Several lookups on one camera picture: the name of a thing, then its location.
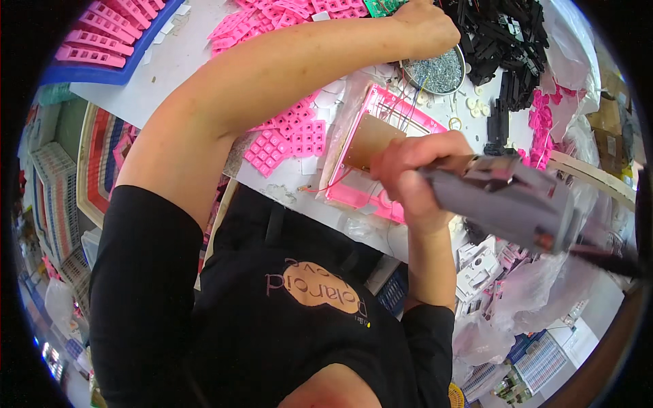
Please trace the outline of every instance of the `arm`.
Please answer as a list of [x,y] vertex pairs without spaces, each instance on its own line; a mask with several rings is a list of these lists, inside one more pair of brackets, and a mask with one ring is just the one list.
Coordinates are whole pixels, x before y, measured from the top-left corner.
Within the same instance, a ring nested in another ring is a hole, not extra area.
[[454,310],[456,268],[447,223],[451,214],[438,208],[433,190],[414,169],[438,157],[472,154],[458,131],[393,140],[372,158],[372,177],[381,180],[391,200],[404,207],[408,225],[408,297],[404,313],[419,304]]
[[294,25],[239,44],[163,101],[129,152],[117,184],[156,193],[203,226],[237,136],[352,71],[433,57],[459,38],[442,10],[413,0],[390,18]]

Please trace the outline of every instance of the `circuit board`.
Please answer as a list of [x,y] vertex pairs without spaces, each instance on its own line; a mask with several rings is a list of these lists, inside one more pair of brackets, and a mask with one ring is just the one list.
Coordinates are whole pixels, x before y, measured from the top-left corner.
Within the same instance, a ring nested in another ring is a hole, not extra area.
[[364,0],[372,17],[392,16],[407,0]]

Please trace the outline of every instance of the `white table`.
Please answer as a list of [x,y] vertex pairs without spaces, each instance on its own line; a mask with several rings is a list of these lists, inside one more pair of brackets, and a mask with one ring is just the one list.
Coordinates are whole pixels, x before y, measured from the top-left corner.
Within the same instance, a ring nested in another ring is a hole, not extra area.
[[[187,18],[183,18],[184,21],[178,24],[161,44],[151,46],[150,62],[146,65],[141,63],[126,86],[75,83],[71,84],[71,91],[119,118],[143,128],[163,99],[209,59],[210,47],[206,37],[226,15],[237,11],[237,6],[225,4],[220,0],[197,1],[191,3],[191,6]],[[467,97],[478,98],[488,104],[498,97],[500,82],[501,74],[498,72],[495,79],[483,86],[483,94],[477,96],[469,79],[465,78],[461,92]],[[466,97],[461,93],[456,95],[456,113],[452,113],[449,98],[444,97],[442,103],[434,103],[430,108],[423,106],[422,110],[445,127],[448,126],[451,116],[460,118],[462,132],[470,146],[477,153],[482,153],[487,141],[486,118],[472,118],[466,107]],[[509,134],[518,148],[530,148],[532,130],[528,127],[527,110],[511,113]],[[318,185],[319,173],[320,171],[312,176],[302,175],[301,162],[288,159],[275,169],[269,178],[264,178],[248,163],[243,163],[236,179],[294,211],[407,262],[405,226],[371,228],[364,236],[355,236],[346,227],[350,212],[315,200],[315,193],[298,191],[298,187],[303,185]],[[453,249],[460,247],[465,241],[463,232],[454,234]]]

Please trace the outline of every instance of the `woman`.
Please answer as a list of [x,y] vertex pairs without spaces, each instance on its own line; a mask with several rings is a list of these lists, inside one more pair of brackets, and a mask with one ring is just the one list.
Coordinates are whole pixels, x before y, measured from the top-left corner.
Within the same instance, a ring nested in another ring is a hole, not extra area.
[[469,153],[460,133],[393,141],[373,159],[409,226],[401,322],[328,260],[280,249],[216,253],[202,275],[219,285],[202,285],[201,305],[193,283],[199,227],[238,135],[343,75],[458,40],[439,8],[412,0],[388,18],[259,36],[168,96],[120,172],[93,271],[93,364],[110,406],[449,406],[456,272],[447,214],[413,170]]

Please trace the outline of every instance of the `yellow basket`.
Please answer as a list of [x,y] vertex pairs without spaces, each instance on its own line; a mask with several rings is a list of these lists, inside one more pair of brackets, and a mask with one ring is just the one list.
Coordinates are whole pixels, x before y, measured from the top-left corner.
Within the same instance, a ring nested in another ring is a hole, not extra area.
[[465,406],[465,397],[462,391],[454,383],[449,384],[449,401],[451,408],[463,408]]

